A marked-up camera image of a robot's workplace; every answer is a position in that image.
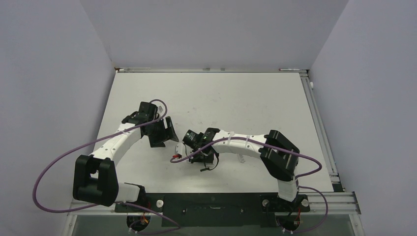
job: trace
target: white wall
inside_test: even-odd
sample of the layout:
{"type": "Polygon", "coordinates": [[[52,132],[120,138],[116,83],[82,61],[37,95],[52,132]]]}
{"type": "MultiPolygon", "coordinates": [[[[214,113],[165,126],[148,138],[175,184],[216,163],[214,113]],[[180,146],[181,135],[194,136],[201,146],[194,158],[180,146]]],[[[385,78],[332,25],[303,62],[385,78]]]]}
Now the white wall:
{"type": "Polygon", "coordinates": [[[310,68],[348,0],[81,0],[117,67],[310,68]]]}
{"type": "MultiPolygon", "coordinates": [[[[8,0],[0,71],[0,235],[59,235],[66,214],[36,208],[33,184],[56,156],[97,135],[114,69],[79,1],[8,0]]],[[[42,204],[69,207],[80,153],[46,174],[42,204]]]]}
{"type": "Polygon", "coordinates": [[[350,0],[310,77],[369,236],[417,235],[417,1],[350,0]]]}

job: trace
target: white table surface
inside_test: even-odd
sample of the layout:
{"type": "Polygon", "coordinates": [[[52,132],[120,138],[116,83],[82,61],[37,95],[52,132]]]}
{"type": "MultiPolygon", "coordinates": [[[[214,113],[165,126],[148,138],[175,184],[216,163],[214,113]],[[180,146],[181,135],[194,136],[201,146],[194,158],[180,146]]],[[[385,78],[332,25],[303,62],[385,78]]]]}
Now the white table surface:
{"type": "MultiPolygon", "coordinates": [[[[301,177],[300,185],[333,192],[299,74],[117,73],[98,136],[114,133],[141,101],[156,98],[168,105],[180,140],[188,129],[199,133],[214,127],[248,135],[279,130],[301,153],[323,165],[318,173],[301,177]]],[[[276,179],[260,159],[245,157],[240,163],[236,155],[222,154],[215,170],[200,172],[199,163],[171,164],[176,143],[165,144],[166,148],[150,148],[147,137],[135,143],[117,166],[118,180],[143,185],[153,193],[278,191],[276,179]]],[[[316,166],[301,158],[298,172],[316,166]]]]}

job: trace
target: small screw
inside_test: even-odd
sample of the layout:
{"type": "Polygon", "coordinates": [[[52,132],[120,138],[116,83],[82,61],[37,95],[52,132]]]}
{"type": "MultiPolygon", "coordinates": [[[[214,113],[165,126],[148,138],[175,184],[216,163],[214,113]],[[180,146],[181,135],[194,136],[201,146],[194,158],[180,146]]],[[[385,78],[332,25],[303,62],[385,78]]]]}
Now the small screw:
{"type": "Polygon", "coordinates": [[[308,207],[308,205],[310,205],[310,203],[308,202],[308,200],[307,200],[307,199],[303,199],[303,200],[301,201],[301,205],[303,205],[304,207],[308,207]]]}
{"type": "Polygon", "coordinates": [[[161,207],[163,207],[164,206],[164,201],[163,200],[158,200],[158,201],[156,201],[156,207],[157,208],[161,208],[161,207]]]}
{"type": "Polygon", "coordinates": [[[268,200],[268,199],[264,199],[264,200],[262,201],[262,205],[263,205],[264,207],[266,207],[268,204],[269,204],[269,200],[268,200]]]}

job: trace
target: black bracket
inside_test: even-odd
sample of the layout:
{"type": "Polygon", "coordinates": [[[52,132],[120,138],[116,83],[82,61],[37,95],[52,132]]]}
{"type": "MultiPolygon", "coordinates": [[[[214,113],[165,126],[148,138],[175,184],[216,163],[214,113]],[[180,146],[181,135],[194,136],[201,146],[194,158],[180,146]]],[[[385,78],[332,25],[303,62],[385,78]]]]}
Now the black bracket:
{"type": "MultiPolygon", "coordinates": [[[[149,102],[141,102],[139,110],[133,112],[131,115],[126,116],[121,122],[130,123],[134,125],[143,124],[150,122],[158,118],[158,107],[155,104],[149,102]]],[[[174,130],[171,117],[165,117],[167,128],[164,125],[164,119],[161,119],[153,124],[141,127],[141,135],[149,137],[149,144],[151,148],[163,148],[165,147],[164,142],[172,140],[179,142],[177,134],[174,130]]]]}
{"type": "MultiPolygon", "coordinates": [[[[147,193],[151,209],[163,214],[183,227],[240,227],[259,225],[277,227],[275,212],[308,212],[308,206],[300,203],[306,195],[298,195],[293,202],[277,197],[277,193],[147,193]],[[162,208],[156,201],[163,200],[162,208]],[[268,200],[268,211],[263,205],[268,200]]],[[[118,204],[115,212],[144,212],[142,209],[118,204]]],[[[163,220],[162,227],[173,227],[163,220]]]]}
{"type": "Polygon", "coordinates": [[[115,163],[110,158],[85,155],[77,158],[72,189],[74,199],[109,207],[115,202],[118,192],[115,163]],[[98,178],[92,178],[91,174],[97,171],[98,178]]]}
{"type": "MultiPolygon", "coordinates": [[[[276,130],[271,130],[269,134],[265,135],[265,138],[267,139],[266,144],[299,153],[299,149],[276,130]]],[[[285,182],[293,180],[294,170],[298,164],[297,156],[268,147],[260,148],[259,152],[270,175],[285,182]]]]}

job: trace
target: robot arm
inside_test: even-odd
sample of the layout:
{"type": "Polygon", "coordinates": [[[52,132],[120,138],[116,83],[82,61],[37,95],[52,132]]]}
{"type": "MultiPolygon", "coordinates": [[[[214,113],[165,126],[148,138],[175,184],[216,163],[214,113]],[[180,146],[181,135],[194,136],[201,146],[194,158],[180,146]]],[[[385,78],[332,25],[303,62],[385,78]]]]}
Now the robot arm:
{"type": "Polygon", "coordinates": [[[89,156],[81,155],[75,163],[73,197],[90,203],[110,206],[114,202],[136,202],[145,195],[145,188],[140,185],[118,182],[116,166],[130,149],[144,135],[149,137],[152,148],[165,147],[164,142],[178,142],[170,117],[166,117],[167,127],[161,119],[153,124],[137,129],[134,126],[157,119],[160,114],[156,105],[141,102],[139,110],[122,120],[116,133],[89,156]],[[91,174],[98,172],[98,177],[91,174]]]}
{"type": "Polygon", "coordinates": [[[208,128],[205,133],[200,134],[188,130],[182,140],[183,143],[179,143],[176,147],[176,155],[177,157],[187,156],[189,153],[184,152],[184,150],[191,149],[194,152],[212,141],[225,138],[228,139],[215,143],[190,158],[190,162],[213,163],[214,156],[218,156],[221,153],[235,153],[260,158],[268,172],[278,181],[278,197],[289,202],[292,202],[297,197],[298,184],[295,176],[298,157],[248,142],[248,139],[252,139],[263,144],[299,153],[299,149],[276,130],[271,130],[266,135],[242,135],[216,128],[208,128]],[[231,139],[232,137],[241,137],[242,139],[234,140],[231,139]]]}

